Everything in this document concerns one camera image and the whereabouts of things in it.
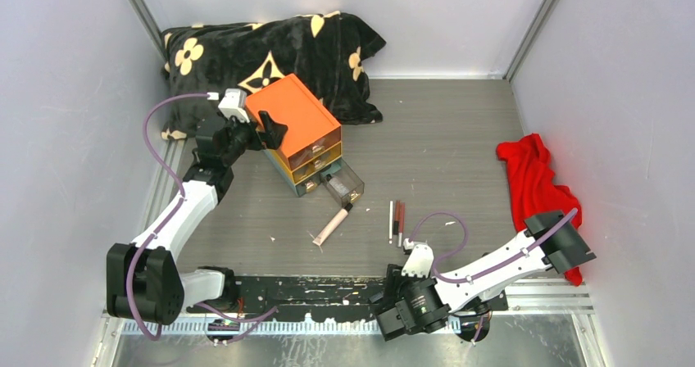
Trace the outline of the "small clear teal drawer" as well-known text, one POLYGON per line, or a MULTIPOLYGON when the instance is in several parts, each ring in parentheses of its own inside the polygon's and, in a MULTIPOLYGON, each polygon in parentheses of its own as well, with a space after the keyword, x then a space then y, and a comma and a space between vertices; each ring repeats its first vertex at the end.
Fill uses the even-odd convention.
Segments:
POLYGON ((340 205, 354 204, 365 191, 365 183, 343 159, 339 158, 319 172, 321 183, 340 205))

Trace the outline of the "pink makeup tube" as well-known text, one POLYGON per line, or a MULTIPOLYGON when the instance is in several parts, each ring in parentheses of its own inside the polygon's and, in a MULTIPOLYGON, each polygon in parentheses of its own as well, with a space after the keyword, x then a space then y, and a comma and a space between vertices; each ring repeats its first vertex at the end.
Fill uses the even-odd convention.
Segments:
POLYGON ((352 208, 352 203, 348 203, 343 208, 341 208, 338 211, 338 213, 328 222, 328 224, 319 232, 319 234, 313 238, 312 242, 320 247, 325 242, 325 240, 336 230, 336 228, 339 225, 341 225, 342 222, 345 221, 352 208))

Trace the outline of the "orange drawer organizer box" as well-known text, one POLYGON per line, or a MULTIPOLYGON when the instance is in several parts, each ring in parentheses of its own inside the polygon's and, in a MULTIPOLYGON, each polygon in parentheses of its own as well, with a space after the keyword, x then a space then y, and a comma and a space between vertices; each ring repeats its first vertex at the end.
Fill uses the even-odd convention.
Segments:
POLYGON ((266 111, 288 127, 279 148, 266 156, 297 196, 315 190, 320 172, 342 158, 341 124, 296 75, 250 95, 246 108, 255 117, 266 111))

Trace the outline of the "clear black makeup bottle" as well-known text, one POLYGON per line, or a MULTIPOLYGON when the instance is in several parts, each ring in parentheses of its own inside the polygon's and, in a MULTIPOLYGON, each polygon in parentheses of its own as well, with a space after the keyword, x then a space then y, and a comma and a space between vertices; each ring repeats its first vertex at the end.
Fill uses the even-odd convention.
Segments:
POLYGON ((349 196, 352 190, 337 176, 327 174, 325 182, 329 190, 338 198, 349 196))

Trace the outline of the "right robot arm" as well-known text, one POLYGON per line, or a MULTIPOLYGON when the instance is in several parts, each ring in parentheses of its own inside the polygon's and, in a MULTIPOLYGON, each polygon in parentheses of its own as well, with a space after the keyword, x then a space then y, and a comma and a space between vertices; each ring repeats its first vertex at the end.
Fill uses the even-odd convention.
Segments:
POLYGON ((502 247, 458 269, 441 272, 438 264, 463 247, 436 256, 427 242, 402 241, 404 265, 390 264, 384 289, 371 299, 372 314, 385 341, 402 335, 434 333, 451 318, 459 338, 475 344, 490 330, 491 302, 506 287, 531 274, 564 274, 595 259, 568 213, 550 211, 525 220, 524 228, 502 247))

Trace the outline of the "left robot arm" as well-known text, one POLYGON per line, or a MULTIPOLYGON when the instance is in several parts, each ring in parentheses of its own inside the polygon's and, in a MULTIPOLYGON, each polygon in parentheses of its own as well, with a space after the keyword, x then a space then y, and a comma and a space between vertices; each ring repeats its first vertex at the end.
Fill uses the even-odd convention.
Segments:
POLYGON ((236 307, 233 270, 201 266, 182 274, 176 261, 193 231, 228 192, 233 163, 249 150, 280 148, 287 132, 288 126, 267 111, 260 111, 258 120, 215 115, 199 125, 194 161, 172 202, 132 242, 116 243, 107 253, 109 315, 168 325, 199 303, 220 312, 236 307))

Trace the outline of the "white makeup pencil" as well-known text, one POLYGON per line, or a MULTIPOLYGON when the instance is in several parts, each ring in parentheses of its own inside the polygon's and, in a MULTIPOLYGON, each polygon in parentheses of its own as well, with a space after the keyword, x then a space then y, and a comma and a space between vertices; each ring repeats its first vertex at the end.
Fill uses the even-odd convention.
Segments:
POLYGON ((388 244, 393 245, 393 214, 394 214, 394 201, 389 201, 388 210, 388 244))

